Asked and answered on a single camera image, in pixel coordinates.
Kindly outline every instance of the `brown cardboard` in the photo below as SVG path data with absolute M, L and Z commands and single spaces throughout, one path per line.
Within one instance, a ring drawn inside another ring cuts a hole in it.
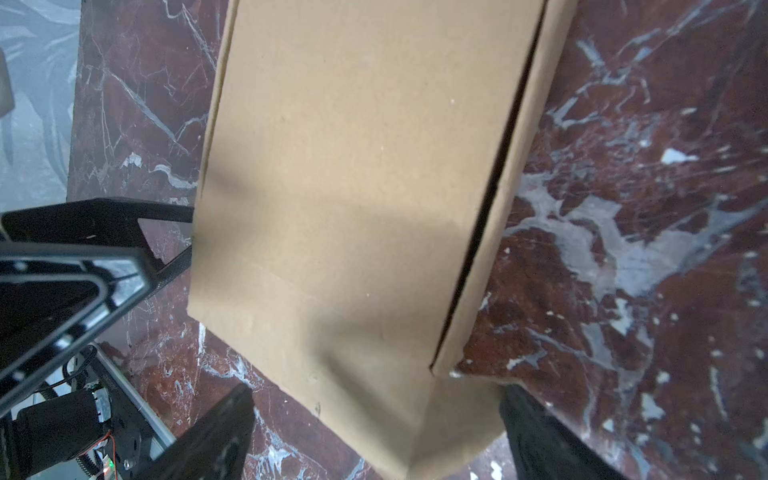
M 189 311 L 385 478 L 442 477 L 502 432 L 497 386 L 430 365 L 447 372 L 474 322 L 569 15 L 564 0 L 230 4 Z

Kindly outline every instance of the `gray floor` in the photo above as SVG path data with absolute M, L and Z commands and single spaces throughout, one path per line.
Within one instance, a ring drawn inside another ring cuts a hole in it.
M 0 1 L 16 103 L 0 119 L 0 211 L 65 201 L 79 33 L 79 0 Z

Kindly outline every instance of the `cardboard box lid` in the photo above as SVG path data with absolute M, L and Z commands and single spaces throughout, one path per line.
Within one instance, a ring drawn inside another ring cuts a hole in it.
M 189 311 L 387 478 L 503 429 L 429 366 L 542 2 L 230 5 Z

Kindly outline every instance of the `marble surface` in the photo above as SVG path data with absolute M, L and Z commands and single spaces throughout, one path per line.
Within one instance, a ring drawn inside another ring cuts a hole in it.
M 79 0 L 0 2 L 15 100 L 0 118 L 0 211 L 65 201 L 79 25 Z
M 226 0 L 84 0 L 68 199 L 126 196 L 191 205 Z M 146 222 L 169 260 L 188 226 Z M 378 478 L 311 412 L 187 315 L 189 273 L 115 323 L 99 342 L 175 435 L 236 382 L 257 422 L 243 478 Z M 450 477 L 515 478 L 506 439 Z
M 463 375 L 630 478 L 768 478 L 768 2 L 582 1 Z

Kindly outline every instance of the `cardboard flap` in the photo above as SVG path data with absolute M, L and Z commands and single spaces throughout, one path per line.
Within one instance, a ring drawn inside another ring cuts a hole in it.
M 541 1 L 234 8 L 190 314 L 385 477 L 450 473 L 503 428 L 429 365 Z

